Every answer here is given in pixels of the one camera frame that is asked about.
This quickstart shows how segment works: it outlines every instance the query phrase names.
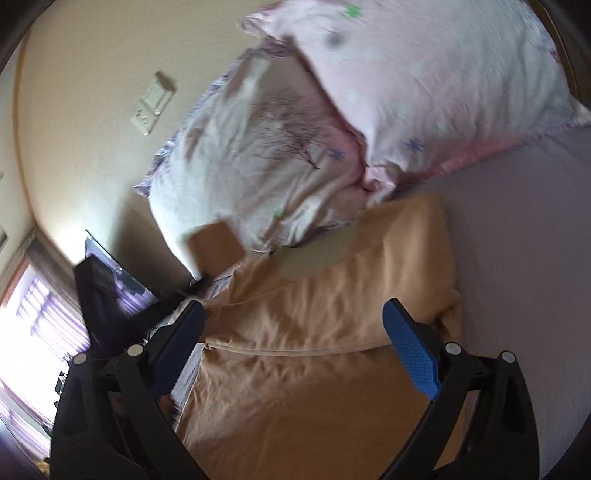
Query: blue gripper pad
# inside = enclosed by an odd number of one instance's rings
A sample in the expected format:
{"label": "blue gripper pad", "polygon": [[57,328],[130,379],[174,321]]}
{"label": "blue gripper pad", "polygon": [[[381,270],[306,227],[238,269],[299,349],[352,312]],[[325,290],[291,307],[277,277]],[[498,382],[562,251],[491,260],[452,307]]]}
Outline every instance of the blue gripper pad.
{"label": "blue gripper pad", "polygon": [[382,318],[386,333],[415,387],[433,400],[441,388],[436,360],[392,300],[384,304]]}

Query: orange blanket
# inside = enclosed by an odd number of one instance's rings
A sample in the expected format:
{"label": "orange blanket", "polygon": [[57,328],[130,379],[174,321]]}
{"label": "orange blanket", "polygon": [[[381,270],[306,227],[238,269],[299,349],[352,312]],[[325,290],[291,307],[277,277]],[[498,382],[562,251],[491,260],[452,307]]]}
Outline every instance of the orange blanket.
{"label": "orange blanket", "polygon": [[[178,435],[212,480],[376,480],[428,400],[382,327],[397,297],[458,340],[439,197],[373,208],[235,273],[206,305],[206,346]],[[440,462],[459,446],[458,425]]]}

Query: mattress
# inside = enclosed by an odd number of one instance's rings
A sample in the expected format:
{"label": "mattress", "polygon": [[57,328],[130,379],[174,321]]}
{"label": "mattress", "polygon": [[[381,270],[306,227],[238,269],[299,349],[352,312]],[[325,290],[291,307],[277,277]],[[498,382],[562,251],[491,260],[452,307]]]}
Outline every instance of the mattress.
{"label": "mattress", "polygon": [[444,196],[473,354],[515,352],[545,475],[591,410],[591,128],[544,138],[405,195]]}

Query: silver screw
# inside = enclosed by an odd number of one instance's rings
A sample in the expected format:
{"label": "silver screw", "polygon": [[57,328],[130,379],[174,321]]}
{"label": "silver screw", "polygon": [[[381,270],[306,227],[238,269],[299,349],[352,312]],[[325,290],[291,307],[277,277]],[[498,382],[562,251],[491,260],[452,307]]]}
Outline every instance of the silver screw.
{"label": "silver screw", "polygon": [[460,355],[462,353],[462,347],[457,343],[450,342],[446,344],[445,351],[450,355]]}
{"label": "silver screw", "polygon": [[141,345],[132,345],[127,349],[127,354],[129,356],[140,356],[144,351],[144,347]]}
{"label": "silver screw", "polygon": [[76,365],[82,365],[84,362],[86,362],[86,359],[87,359],[87,358],[88,358],[88,357],[86,356],[86,354],[85,354],[85,353],[79,353],[78,355],[76,355],[76,356],[74,357],[74,363],[75,363]]}
{"label": "silver screw", "polygon": [[501,358],[508,364],[512,364],[515,361],[515,355],[512,352],[503,352]]}

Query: pillow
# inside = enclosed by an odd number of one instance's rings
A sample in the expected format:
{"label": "pillow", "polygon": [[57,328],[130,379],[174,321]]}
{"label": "pillow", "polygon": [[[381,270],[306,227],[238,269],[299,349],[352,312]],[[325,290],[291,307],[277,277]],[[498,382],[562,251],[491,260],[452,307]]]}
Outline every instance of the pillow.
{"label": "pillow", "polygon": [[555,45],[520,0],[287,0],[242,28],[291,38],[367,143],[366,185],[469,163],[573,119]]}
{"label": "pillow", "polygon": [[227,219],[246,249],[269,252],[350,222],[367,201],[356,137],[287,45],[247,50],[169,142],[150,208],[195,276],[186,238]]}

